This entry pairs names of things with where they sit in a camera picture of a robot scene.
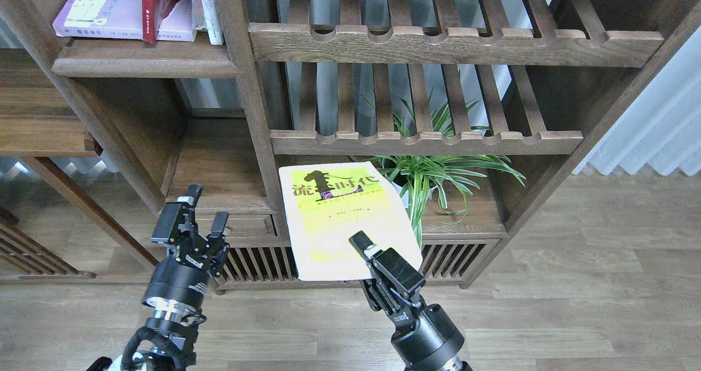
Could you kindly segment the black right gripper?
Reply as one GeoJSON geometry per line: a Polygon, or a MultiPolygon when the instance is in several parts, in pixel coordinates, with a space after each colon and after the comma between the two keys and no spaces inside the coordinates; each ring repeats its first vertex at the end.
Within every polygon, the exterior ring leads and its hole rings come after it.
{"type": "Polygon", "coordinates": [[[406,370],[465,370],[458,358],[464,337],[439,304],[427,305],[420,294],[426,283],[398,252],[385,251],[365,231],[349,243],[370,269],[361,286],[374,311],[383,310],[394,324],[391,344],[406,370]]]}

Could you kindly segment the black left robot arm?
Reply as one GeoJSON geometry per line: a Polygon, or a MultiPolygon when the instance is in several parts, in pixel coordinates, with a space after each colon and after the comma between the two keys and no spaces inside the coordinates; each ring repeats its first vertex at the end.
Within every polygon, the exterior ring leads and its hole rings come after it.
{"type": "Polygon", "coordinates": [[[151,235],[166,248],[142,298],[154,314],[139,328],[116,360],[100,357],[92,370],[185,370],[196,363],[194,343],[206,321],[202,303],[210,278],[220,277],[229,245],[228,212],[217,212],[212,231],[198,233],[195,208],[202,193],[191,184],[175,203],[166,203],[151,235]]]}

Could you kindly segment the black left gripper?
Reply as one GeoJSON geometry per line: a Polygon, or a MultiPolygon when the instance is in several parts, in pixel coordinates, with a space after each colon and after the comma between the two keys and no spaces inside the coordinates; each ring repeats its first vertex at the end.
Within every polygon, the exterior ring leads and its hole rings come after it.
{"type": "Polygon", "coordinates": [[[229,249],[226,243],[228,212],[217,212],[211,233],[198,233],[194,208],[203,193],[201,184],[190,184],[182,203],[166,203],[154,232],[153,243],[165,246],[166,256],[151,276],[143,305],[158,307],[167,300],[199,312],[210,277],[220,276],[229,249]]]}

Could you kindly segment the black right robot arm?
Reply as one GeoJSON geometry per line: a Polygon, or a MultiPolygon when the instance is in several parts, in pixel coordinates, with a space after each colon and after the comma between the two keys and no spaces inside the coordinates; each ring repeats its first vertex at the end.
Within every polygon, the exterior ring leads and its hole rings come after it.
{"type": "Polygon", "coordinates": [[[381,249],[363,231],[349,238],[370,269],[361,280],[370,308],[394,323],[391,344],[406,370],[471,370],[458,358],[465,338],[439,304],[420,294],[426,279],[393,248],[381,249]]]}

